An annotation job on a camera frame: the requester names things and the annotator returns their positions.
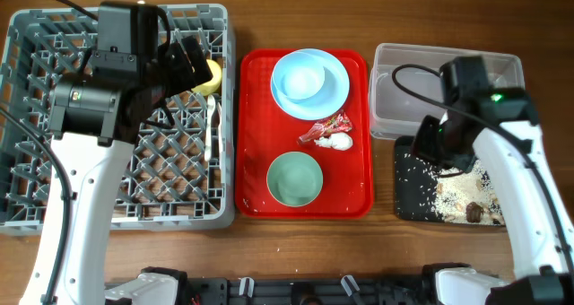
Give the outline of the red serving tray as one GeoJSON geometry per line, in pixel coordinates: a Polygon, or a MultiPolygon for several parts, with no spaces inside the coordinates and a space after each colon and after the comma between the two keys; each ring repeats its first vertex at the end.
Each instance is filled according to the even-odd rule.
{"type": "Polygon", "coordinates": [[[350,78],[343,110],[352,121],[352,147],[337,151],[300,145],[297,139],[312,122],[284,113],[274,102],[271,75],[284,49],[256,49],[244,56],[240,68],[238,138],[235,162],[235,203],[251,217],[266,219],[358,219],[374,203],[371,140],[368,117],[367,65],[356,51],[334,49],[350,78]],[[324,178],[318,197],[309,205],[288,207],[267,187],[269,166],[280,155],[304,152],[319,164],[324,178]]]}

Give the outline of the green bowl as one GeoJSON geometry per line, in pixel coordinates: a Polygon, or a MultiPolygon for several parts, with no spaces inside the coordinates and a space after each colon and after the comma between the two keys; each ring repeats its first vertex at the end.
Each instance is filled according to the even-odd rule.
{"type": "Polygon", "coordinates": [[[281,205],[299,208],[319,196],[324,176],[318,162],[304,152],[286,152],[275,158],[266,173],[266,185],[281,205]]]}

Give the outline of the clear plastic bin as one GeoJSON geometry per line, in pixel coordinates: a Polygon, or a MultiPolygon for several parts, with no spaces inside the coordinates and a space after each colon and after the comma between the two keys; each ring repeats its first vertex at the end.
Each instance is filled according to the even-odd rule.
{"type": "Polygon", "coordinates": [[[524,87],[521,60],[511,54],[461,48],[381,43],[370,75],[370,132],[377,139],[395,140],[415,135],[424,117],[442,118],[445,110],[410,96],[396,87],[392,72],[400,65],[416,64],[435,71],[456,57],[481,56],[489,82],[496,88],[524,87]]]}

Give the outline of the red snack wrapper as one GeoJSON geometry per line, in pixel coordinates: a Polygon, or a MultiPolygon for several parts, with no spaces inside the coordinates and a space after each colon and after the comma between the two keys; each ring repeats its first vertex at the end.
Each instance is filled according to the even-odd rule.
{"type": "Polygon", "coordinates": [[[317,121],[310,130],[301,135],[297,142],[299,144],[306,144],[311,140],[317,140],[320,137],[330,136],[335,133],[347,133],[353,128],[352,121],[347,114],[340,109],[330,117],[317,121]]]}

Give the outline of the light blue plate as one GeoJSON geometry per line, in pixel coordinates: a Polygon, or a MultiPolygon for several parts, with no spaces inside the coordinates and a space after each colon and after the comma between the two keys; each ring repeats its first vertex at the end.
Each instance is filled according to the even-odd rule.
{"type": "Polygon", "coordinates": [[[271,76],[271,93],[276,105],[286,114],[301,120],[319,120],[333,115],[344,105],[350,92],[350,76],[342,62],[320,49],[304,48],[295,51],[307,52],[323,64],[326,72],[324,85],[313,97],[295,101],[278,92],[271,76]]]}

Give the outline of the grey dishwasher rack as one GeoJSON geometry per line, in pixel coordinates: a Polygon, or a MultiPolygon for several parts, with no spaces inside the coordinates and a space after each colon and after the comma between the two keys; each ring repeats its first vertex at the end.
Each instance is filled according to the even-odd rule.
{"type": "MultiPolygon", "coordinates": [[[[204,160],[207,99],[192,91],[168,99],[175,126],[143,125],[122,178],[112,219],[115,230],[209,230],[234,217],[235,37],[221,4],[168,4],[171,39],[194,36],[204,54],[222,68],[215,99],[222,104],[223,183],[218,163],[219,117],[212,121],[213,154],[204,160]]],[[[49,91],[77,68],[95,45],[97,24],[73,9],[28,9],[13,14],[1,60],[1,103],[30,129],[1,124],[1,231],[41,232],[50,189],[50,163],[33,136],[50,137],[49,91]]]]}

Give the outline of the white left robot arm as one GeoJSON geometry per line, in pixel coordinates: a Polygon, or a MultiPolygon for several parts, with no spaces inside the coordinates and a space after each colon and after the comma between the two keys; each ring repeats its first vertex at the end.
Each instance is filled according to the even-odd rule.
{"type": "Polygon", "coordinates": [[[141,125],[168,99],[212,78],[191,37],[171,39],[152,4],[105,2],[97,45],[52,94],[43,144],[52,174],[24,304],[102,304],[104,263],[117,193],[141,125]]]}

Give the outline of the white plastic spoon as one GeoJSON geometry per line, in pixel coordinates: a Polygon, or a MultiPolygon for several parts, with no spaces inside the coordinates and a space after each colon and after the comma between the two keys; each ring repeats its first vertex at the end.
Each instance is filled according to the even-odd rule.
{"type": "Polygon", "coordinates": [[[213,114],[216,109],[216,99],[212,94],[207,97],[207,120],[206,120],[206,132],[205,132],[205,151],[204,160],[209,162],[213,154],[212,145],[212,121],[213,114]]]}

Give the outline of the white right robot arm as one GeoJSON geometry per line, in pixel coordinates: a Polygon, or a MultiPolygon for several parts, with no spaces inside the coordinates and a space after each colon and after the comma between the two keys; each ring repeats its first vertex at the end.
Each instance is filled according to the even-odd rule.
{"type": "Polygon", "coordinates": [[[522,88],[494,88],[481,57],[457,57],[434,73],[443,118],[427,116],[413,154],[440,166],[485,168],[509,234],[515,281],[470,267],[433,273],[441,304],[571,304],[573,224],[544,155],[534,105],[522,88]]]}

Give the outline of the crumpled white tissue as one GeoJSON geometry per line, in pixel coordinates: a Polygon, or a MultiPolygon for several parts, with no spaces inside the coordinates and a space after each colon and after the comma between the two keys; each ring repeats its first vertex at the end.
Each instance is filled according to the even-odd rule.
{"type": "Polygon", "coordinates": [[[315,145],[323,148],[346,151],[353,146],[352,138],[346,133],[334,133],[329,137],[320,137],[314,141],[315,145]]]}

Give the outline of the light blue bowl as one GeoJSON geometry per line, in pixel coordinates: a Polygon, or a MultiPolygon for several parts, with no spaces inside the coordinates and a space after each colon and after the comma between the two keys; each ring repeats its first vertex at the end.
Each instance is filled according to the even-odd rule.
{"type": "Polygon", "coordinates": [[[323,64],[313,55],[295,51],[275,64],[272,81],[287,99],[301,101],[316,95],[325,82],[323,64]]]}

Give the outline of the white plastic fork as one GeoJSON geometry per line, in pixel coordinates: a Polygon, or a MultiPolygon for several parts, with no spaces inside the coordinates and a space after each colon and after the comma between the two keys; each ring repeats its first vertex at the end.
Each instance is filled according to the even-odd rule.
{"type": "Polygon", "coordinates": [[[223,170],[224,151],[223,151],[223,148],[224,148],[224,142],[223,142],[222,125],[223,125],[224,118],[222,115],[222,104],[220,102],[217,102],[216,109],[217,109],[217,113],[218,113],[218,117],[219,117],[219,124],[217,126],[218,163],[219,163],[219,171],[220,171],[220,182],[223,183],[223,174],[224,174],[224,170],[223,170]]]}

